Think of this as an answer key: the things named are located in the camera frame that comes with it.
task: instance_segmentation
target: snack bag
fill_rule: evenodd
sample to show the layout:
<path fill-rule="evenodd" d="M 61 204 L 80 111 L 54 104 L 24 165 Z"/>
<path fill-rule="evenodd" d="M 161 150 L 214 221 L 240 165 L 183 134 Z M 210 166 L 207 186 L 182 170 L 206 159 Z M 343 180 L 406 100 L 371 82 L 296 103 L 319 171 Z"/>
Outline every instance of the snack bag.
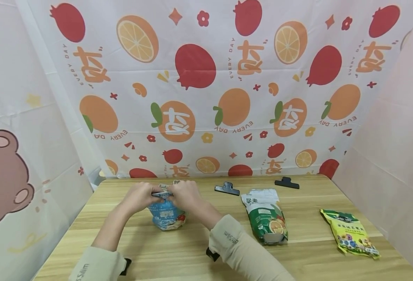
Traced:
<path fill-rule="evenodd" d="M 164 202 L 154 203 L 148 207 L 153 215 L 152 221 L 161 230 L 177 229 L 184 225 L 188 214 L 175 207 L 171 201 L 166 199 L 171 195 L 171 193 L 166 190 L 166 184 L 160 184 L 160 187 L 164 192 L 153 194 L 153 196 L 163 198 Z"/>
<path fill-rule="evenodd" d="M 263 244 L 288 240 L 286 220 L 275 189 L 252 189 L 241 195 L 254 235 Z"/>
<path fill-rule="evenodd" d="M 342 252 L 372 257 L 375 260 L 381 257 L 378 250 L 370 242 L 361 222 L 351 213 L 324 209 L 321 209 L 320 212 L 330 224 L 337 247 Z"/>

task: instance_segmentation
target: pink fabric wall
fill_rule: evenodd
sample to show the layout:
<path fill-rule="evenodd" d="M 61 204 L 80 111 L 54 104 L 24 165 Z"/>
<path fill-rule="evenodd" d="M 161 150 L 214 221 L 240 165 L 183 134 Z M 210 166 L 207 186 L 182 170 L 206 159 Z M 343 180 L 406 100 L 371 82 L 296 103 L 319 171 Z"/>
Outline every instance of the pink fabric wall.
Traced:
<path fill-rule="evenodd" d="M 333 181 L 413 265 L 413 32 Z"/>

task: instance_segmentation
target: blue snack bag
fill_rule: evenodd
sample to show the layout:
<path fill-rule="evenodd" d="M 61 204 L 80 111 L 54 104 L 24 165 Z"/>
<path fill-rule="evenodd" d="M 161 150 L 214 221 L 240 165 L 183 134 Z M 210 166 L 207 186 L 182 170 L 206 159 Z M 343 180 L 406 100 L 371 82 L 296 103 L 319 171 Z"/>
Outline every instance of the blue snack bag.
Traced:
<path fill-rule="evenodd" d="M 163 198 L 164 202 L 153 203 L 148 207 L 153 215 L 152 221 L 161 230 L 177 229 L 184 225 L 187 213 L 175 207 L 171 201 L 167 200 L 172 193 L 166 191 L 166 184 L 160 184 L 160 187 L 164 192 L 153 193 L 152 196 Z"/>

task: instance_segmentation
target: yellow star print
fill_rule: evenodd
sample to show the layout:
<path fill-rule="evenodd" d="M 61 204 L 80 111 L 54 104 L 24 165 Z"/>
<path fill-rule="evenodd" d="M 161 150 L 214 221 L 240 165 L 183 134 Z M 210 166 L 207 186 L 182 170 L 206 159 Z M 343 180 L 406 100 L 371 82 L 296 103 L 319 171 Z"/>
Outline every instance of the yellow star print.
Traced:
<path fill-rule="evenodd" d="M 28 94 L 26 102 L 33 108 L 41 106 L 41 97 Z"/>

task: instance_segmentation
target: forearm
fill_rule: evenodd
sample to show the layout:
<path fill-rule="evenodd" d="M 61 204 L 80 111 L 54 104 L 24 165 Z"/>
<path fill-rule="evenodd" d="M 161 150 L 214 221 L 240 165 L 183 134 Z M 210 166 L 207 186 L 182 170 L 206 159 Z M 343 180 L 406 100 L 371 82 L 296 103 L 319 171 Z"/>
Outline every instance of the forearm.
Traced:
<path fill-rule="evenodd" d="M 208 230 L 212 230 L 214 226 L 223 218 L 223 215 L 216 210 L 209 202 L 203 201 L 195 206 L 190 213 L 195 216 L 200 223 Z"/>
<path fill-rule="evenodd" d="M 224 262 L 248 280 L 294 280 L 283 265 L 250 237 L 230 215 L 221 219 L 212 229 L 209 248 L 220 254 Z"/>
<path fill-rule="evenodd" d="M 116 206 L 106 217 L 91 246 L 115 252 L 129 217 L 130 215 L 126 214 L 120 205 Z"/>
<path fill-rule="evenodd" d="M 91 247 L 83 252 L 74 267 L 70 281 L 115 281 L 124 269 L 126 260 L 117 252 L 129 214 L 119 206 L 109 213 Z"/>

